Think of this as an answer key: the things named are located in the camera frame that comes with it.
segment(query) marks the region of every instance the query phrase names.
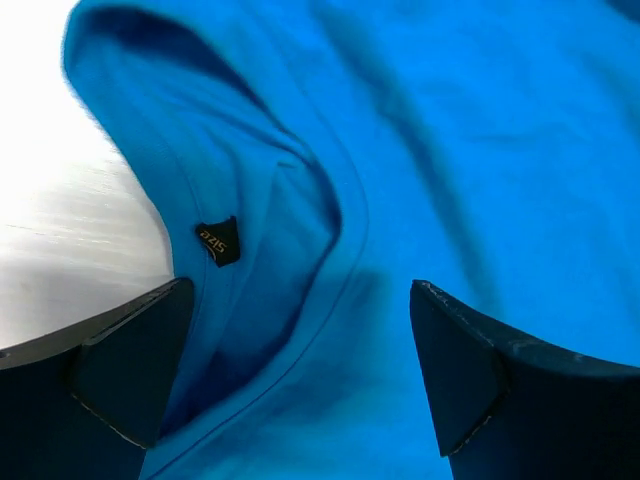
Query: blue t-shirt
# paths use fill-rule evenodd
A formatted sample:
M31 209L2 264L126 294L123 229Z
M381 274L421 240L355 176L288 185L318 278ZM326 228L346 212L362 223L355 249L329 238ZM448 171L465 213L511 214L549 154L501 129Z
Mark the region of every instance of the blue t-shirt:
M640 365L632 3L83 0L65 70L197 287L142 478L451 478L416 278Z

